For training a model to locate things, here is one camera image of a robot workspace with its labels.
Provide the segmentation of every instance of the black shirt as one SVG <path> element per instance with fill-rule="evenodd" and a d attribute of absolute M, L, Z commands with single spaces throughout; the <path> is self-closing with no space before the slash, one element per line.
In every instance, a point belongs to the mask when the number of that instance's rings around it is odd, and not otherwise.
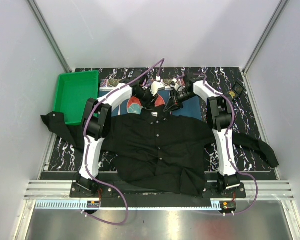
<path fill-rule="evenodd" d="M 102 149 L 118 154 L 114 165 L 126 182 L 147 189 L 200 195 L 205 188 L 205 146 L 216 139 L 198 119 L 163 112 L 164 105 L 141 114 L 112 118 Z M 256 150 L 277 167 L 273 150 L 264 142 L 234 133 L 233 144 Z"/>

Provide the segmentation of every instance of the metal floor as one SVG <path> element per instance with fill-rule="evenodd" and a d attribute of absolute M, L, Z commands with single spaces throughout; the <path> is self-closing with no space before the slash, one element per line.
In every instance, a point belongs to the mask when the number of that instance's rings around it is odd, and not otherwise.
<path fill-rule="evenodd" d="M 238 210 L 248 207 L 238 203 Z M 28 240 L 289 240 L 292 239 L 280 201 L 259 201 L 245 214 L 223 217 L 209 211 L 130 211 L 124 226 L 112 226 L 80 211 L 35 209 Z M 119 222 L 121 210 L 100 210 L 96 216 Z"/>

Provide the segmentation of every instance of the black marble pattern surface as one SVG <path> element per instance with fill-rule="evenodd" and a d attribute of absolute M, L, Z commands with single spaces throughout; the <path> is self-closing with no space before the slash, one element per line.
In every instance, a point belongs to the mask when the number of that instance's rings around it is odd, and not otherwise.
<path fill-rule="evenodd" d="M 120 80 L 131 76 L 134 68 L 77 68 L 76 72 L 99 71 L 101 80 L 100 91 L 111 91 Z M 158 69 L 155 68 L 148 74 L 149 81 L 155 79 Z M 185 73 L 206 74 L 208 83 L 220 92 L 228 92 L 236 81 L 244 81 L 237 67 L 176 67 L 163 68 L 161 79 L 168 88 L 172 79 Z M 206 103 L 200 99 L 201 116 L 206 121 Z M 260 139 L 260 133 L 256 119 L 245 91 L 241 97 L 233 102 L 235 111 L 235 123 L 233 130 L 238 133 L 245 133 L 253 138 Z M 268 172 L 270 167 L 261 160 L 258 154 L 253 150 L 243 150 L 242 147 L 234 147 L 235 161 L 240 171 Z M 100 154 L 99 170 L 100 172 L 116 171 L 112 160 L 116 157 L 111 152 L 103 151 Z M 83 153 L 61 138 L 57 137 L 54 144 L 48 171 L 50 172 L 77 172 L 82 164 Z M 205 149 L 206 170 L 216 171 L 219 167 L 219 157 L 217 146 L 212 144 Z"/>

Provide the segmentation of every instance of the white wall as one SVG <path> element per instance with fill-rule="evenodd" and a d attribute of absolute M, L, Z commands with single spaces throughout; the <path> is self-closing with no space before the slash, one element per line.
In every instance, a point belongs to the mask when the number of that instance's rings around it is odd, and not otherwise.
<path fill-rule="evenodd" d="M 300 212 L 300 0 L 290 1 L 248 78 L 265 132 Z"/>
<path fill-rule="evenodd" d="M 244 67 L 280 0 L 36 0 L 72 68 Z"/>
<path fill-rule="evenodd" d="M 30 179 L 38 176 L 63 73 L 25 0 L 0 0 L 0 240 L 8 239 Z"/>

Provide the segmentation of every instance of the black cloth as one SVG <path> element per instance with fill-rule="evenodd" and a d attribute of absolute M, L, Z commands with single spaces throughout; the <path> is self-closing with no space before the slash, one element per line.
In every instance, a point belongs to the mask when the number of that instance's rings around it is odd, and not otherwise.
<path fill-rule="evenodd" d="M 64 114 L 56 111 L 50 112 L 45 116 L 41 115 L 41 119 L 50 132 L 84 152 L 84 130 L 81 125 L 66 125 Z"/>
<path fill-rule="evenodd" d="M 198 196 L 205 187 L 205 146 L 216 139 L 198 119 L 163 112 L 164 105 L 141 114 L 112 118 L 102 149 L 115 152 L 119 176 L 147 189 Z M 233 144 L 254 149 L 270 166 L 277 167 L 274 151 L 261 140 L 234 133 Z"/>

